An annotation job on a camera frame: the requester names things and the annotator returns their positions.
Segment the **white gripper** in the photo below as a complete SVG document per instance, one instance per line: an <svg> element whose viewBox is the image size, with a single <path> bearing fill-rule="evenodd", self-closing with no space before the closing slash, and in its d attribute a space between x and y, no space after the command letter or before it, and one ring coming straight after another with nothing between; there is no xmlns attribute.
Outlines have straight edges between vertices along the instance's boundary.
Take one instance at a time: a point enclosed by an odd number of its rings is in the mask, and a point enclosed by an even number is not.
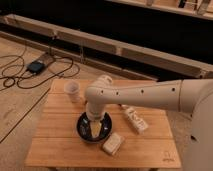
<svg viewBox="0 0 213 171"><path fill-rule="evenodd" d="M86 104L86 115L90 122L91 134L93 138L99 136L101 131L101 123L99 122L104 118L105 115L105 105L95 104L88 102Z"/></svg>

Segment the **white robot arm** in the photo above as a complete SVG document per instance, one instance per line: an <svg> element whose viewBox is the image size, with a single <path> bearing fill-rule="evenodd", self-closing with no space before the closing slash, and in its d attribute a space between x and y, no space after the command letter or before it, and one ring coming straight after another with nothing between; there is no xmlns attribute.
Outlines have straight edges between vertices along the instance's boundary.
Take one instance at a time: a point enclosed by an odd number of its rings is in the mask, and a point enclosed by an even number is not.
<svg viewBox="0 0 213 171"><path fill-rule="evenodd" d="M106 104L124 104L192 115L183 171L213 171L213 79L185 79L114 86L107 75L85 89L86 114L101 120Z"/></svg>

